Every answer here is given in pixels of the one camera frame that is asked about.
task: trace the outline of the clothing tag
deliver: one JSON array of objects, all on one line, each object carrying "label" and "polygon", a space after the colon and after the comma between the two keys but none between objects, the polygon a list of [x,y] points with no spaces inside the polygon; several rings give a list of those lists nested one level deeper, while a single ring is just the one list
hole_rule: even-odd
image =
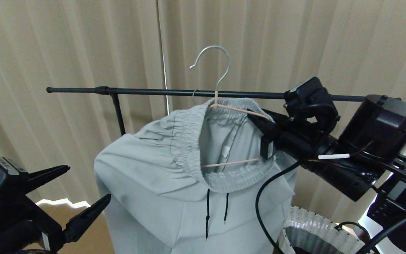
[{"label": "clothing tag", "polygon": [[222,147],[222,156],[223,156],[224,158],[227,158],[227,157],[228,157],[228,154],[230,153],[230,149],[231,149],[230,146],[223,146],[223,147]]}]

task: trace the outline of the black metal rod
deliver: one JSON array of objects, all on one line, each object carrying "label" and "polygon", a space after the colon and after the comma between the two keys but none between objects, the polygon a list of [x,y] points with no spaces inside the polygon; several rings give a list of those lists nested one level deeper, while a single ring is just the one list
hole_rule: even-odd
[{"label": "black metal rod", "polygon": [[117,114],[117,120],[119,122],[120,133],[121,133],[121,135],[125,135],[126,130],[124,129],[123,116],[121,114],[120,101],[118,99],[118,95],[116,93],[111,93],[111,97],[112,97],[114,106],[116,108],[116,114]]},{"label": "black metal rod", "polygon": [[[196,90],[165,90],[165,89],[130,89],[130,88],[112,88],[100,86],[96,88],[47,88],[48,93],[98,93],[100,95],[173,95],[173,96],[196,96],[196,97],[214,97],[214,91]],[[229,98],[260,98],[260,99],[284,99],[284,93],[263,93],[263,92],[236,92],[219,91],[220,97]],[[334,101],[353,101],[362,102],[364,96],[354,95],[331,95]]]}]

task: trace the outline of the curtain fold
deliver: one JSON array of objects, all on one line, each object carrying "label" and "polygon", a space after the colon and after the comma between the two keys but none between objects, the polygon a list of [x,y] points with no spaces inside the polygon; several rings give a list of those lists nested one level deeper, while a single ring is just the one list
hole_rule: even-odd
[{"label": "curtain fold", "polygon": [[[71,170],[30,194],[98,198],[93,160],[120,136],[110,96],[47,87],[164,88],[157,3],[0,1],[0,156]],[[163,96],[120,95],[127,132],[166,114]]]},{"label": "curtain fold", "polygon": [[[159,1],[161,38],[169,89],[214,90],[226,70],[221,45],[231,56],[220,90],[284,92],[317,76],[332,94],[387,94],[406,101],[406,0]],[[203,103],[208,98],[195,98]],[[170,98],[189,108],[192,98]],[[283,101],[258,100],[284,113]],[[338,137],[359,103],[336,102]],[[300,170],[293,203],[332,220],[358,220],[370,191],[352,202],[328,183]]]}]

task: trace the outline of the curtain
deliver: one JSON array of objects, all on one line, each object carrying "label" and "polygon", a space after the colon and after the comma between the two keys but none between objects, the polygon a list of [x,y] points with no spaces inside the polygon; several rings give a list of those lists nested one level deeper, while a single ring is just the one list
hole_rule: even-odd
[{"label": "curtain", "polygon": [[[110,96],[47,87],[164,88],[157,2],[0,1],[0,156],[65,175],[30,194],[96,201],[95,156],[120,137]],[[166,115],[163,96],[120,95],[127,132]]]},{"label": "curtain", "polygon": [[[332,94],[386,94],[406,101],[406,0],[159,1],[159,19],[170,89],[214,90],[231,56],[220,90],[284,92],[317,76]],[[208,98],[195,98],[203,103]],[[189,108],[192,98],[170,98],[170,108]],[[283,101],[258,100],[284,113]],[[336,102],[338,137],[359,103]],[[335,221],[358,220],[374,197],[350,201],[301,169],[293,204]]]}]

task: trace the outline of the white woven basket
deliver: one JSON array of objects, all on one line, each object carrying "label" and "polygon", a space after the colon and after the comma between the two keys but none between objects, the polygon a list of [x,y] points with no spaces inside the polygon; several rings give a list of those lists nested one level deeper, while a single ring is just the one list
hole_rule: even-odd
[{"label": "white woven basket", "polygon": [[291,206],[278,238],[280,249],[285,254],[295,254],[292,247],[312,254],[355,254],[364,246],[358,238],[335,226],[314,212]]}]

